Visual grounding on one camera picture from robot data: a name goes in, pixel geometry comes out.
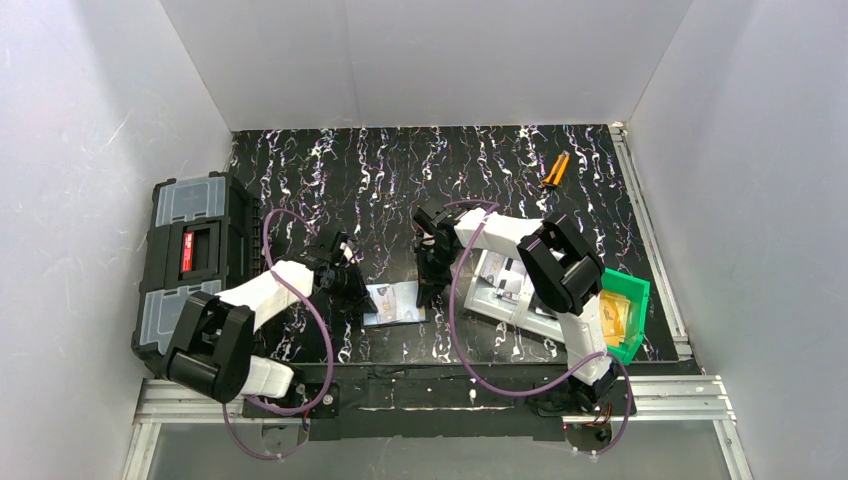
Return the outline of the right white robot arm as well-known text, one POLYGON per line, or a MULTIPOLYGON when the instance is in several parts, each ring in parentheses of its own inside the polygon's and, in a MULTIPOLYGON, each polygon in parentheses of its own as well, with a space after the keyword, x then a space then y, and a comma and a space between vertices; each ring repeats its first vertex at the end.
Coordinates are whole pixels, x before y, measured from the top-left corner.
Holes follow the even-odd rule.
POLYGON ((468 202, 445 206, 431 200, 416 207, 413 220, 419 229, 417 306, 430 306, 452 284, 454 262, 473 249, 519 261, 535 295, 560 324, 570 379, 595 391, 612 385, 618 369, 600 319, 605 267, 567 215, 522 219, 470 208, 468 202))

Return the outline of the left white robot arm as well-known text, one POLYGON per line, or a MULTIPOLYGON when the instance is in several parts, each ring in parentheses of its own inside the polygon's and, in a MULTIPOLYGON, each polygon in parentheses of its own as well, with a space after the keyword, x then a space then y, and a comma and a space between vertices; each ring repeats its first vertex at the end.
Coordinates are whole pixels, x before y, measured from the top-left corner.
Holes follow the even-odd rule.
POLYGON ((349 235, 321 232, 291 260, 221 293, 188 297, 163 359, 162 375, 221 403, 238 396, 286 396, 295 372, 254 352, 254 335, 314 293, 344 313, 373 313, 349 235))

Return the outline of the white printed credit card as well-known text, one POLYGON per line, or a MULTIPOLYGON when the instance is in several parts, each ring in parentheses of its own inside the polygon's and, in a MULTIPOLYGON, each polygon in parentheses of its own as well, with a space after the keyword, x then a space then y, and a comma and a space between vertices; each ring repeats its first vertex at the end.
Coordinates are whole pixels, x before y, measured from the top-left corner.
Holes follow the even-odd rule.
POLYGON ((402 282, 376 287, 374 302, 381 323, 411 322, 420 317, 416 306, 417 284, 402 282))

